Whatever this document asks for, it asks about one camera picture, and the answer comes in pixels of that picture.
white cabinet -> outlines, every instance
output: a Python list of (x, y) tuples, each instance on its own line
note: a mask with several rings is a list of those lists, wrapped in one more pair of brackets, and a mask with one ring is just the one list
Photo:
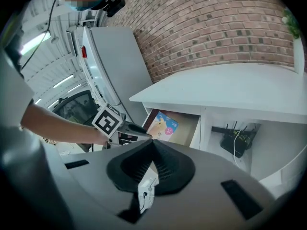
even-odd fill
[(186, 134), (193, 133), (191, 139), (185, 135), (184, 144), (170, 141), (214, 153), (234, 165), (233, 154), (220, 146), (223, 134), (212, 132), (212, 127), (232, 127), (237, 121), (236, 129), (242, 130), (256, 124), (251, 148), (236, 161), (275, 197), (293, 189), (305, 169), (306, 74), (263, 64), (203, 67), (175, 73), (130, 100), (142, 102), (147, 113), (158, 109), (198, 117), (192, 131), (186, 128)]

white appliance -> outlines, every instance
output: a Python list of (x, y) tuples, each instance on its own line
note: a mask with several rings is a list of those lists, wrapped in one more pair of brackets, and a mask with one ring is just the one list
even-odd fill
[(149, 73), (128, 27), (84, 28), (85, 63), (104, 100), (127, 120), (142, 125), (147, 113), (130, 97), (152, 85)]

desk drawer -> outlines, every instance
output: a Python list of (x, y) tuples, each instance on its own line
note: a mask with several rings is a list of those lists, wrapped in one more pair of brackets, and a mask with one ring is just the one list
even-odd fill
[(199, 149), (201, 127), (201, 117), (199, 115), (152, 109), (143, 123), (144, 129), (148, 130), (159, 112), (178, 122), (178, 128), (173, 133), (169, 142)]

book cover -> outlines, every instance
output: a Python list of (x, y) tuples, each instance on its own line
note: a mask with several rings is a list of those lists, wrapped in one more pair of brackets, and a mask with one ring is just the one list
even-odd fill
[(149, 126), (147, 134), (153, 139), (169, 141), (177, 128), (178, 122), (159, 112)]

person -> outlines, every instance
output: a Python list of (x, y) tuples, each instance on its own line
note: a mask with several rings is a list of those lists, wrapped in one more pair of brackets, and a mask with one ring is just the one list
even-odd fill
[[(97, 6), (99, 3), (104, 0), (62, 0), (69, 6), (71, 6), (74, 10), (83, 11), (86, 9), (93, 8)], [(19, 3), (20, 10), (18, 15), (13, 21), (12, 24), (9, 25), (10, 28), (18, 28), (20, 27), (20, 21), (22, 18), (22, 13), (24, 12), (24, 5)], [(1, 15), (7, 16), (10, 19), (11, 16), (9, 13), (1, 12)], [(6, 53), (13, 61), (16, 69), (20, 72), (21, 66), (19, 64), (19, 60), (21, 55), (19, 53), (21, 36), (23, 34), (22, 30), (17, 30), (16, 33), (11, 30), (6, 35), (2, 35), (1, 44), (4, 44), (4, 48)], [(21, 126), (31, 130), (33, 133), (40, 135), (44, 138), (61, 141), (61, 142), (69, 142), (69, 143), (94, 143), (98, 145), (105, 145), (108, 142), (108, 138), (104, 136), (100, 131), (91, 126), (85, 126), (81, 124), (77, 124), (71, 121), (68, 121), (53, 112), (40, 107), (34, 104), (33, 100), (28, 105), (22, 121)]]

